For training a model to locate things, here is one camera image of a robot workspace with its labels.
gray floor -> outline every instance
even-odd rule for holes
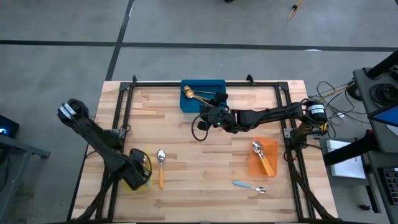
[[[0,2],[1,40],[116,41],[128,0],[35,0]],[[137,0],[125,42],[397,47],[394,0],[306,0],[293,20],[296,0]],[[95,114],[113,47],[0,45],[0,113],[21,124],[18,139],[52,151],[35,159],[21,188],[30,200],[16,202],[11,217],[28,223],[66,219],[86,143],[56,117],[69,98]],[[309,95],[321,80],[340,85],[352,71],[372,67],[388,52],[122,48],[113,80],[305,80]],[[329,89],[326,85],[321,90]],[[352,100],[356,111],[362,104]],[[350,109],[339,96],[334,105]],[[366,117],[355,115],[366,121]],[[368,124],[344,118],[341,138],[361,137]],[[333,187],[339,216],[387,223],[368,203],[364,187]]]

wooden tabletop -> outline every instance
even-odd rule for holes
[[[292,101],[307,97],[303,81],[287,81]],[[95,121],[104,129],[112,127],[120,82],[105,82]],[[270,87],[227,87],[231,108],[264,110],[277,106],[275,90]],[[133,192],[119,184],[115,222],[282,222],[297,221],[292,185],[280,122],[262,124],[247,133],[230,134],[211,128],[203,142],[194,140],[191,123],[197,114],[180,109],[177,87],[134,88],[124,153],[137,148],[146,151],[152,161],[152,188]],[[119,121],[122,124],[124,109]],[[249,149],[254,136],[279,142],[277,177],[249,174]],[[164,149],[164,189],[159,189],[159,165],[156,152]],[[321,150],[303,150],[310,188],[321,204],[335,217],[335,203]],[[103,160],[97,153],[84,164],[72,218],[81,215],[101,185]],[[257,194],[232,184],[240,180],[267,189]],[[304,195],[300,191],[305,217]],[[106,201],[104,214],[108,211]]]

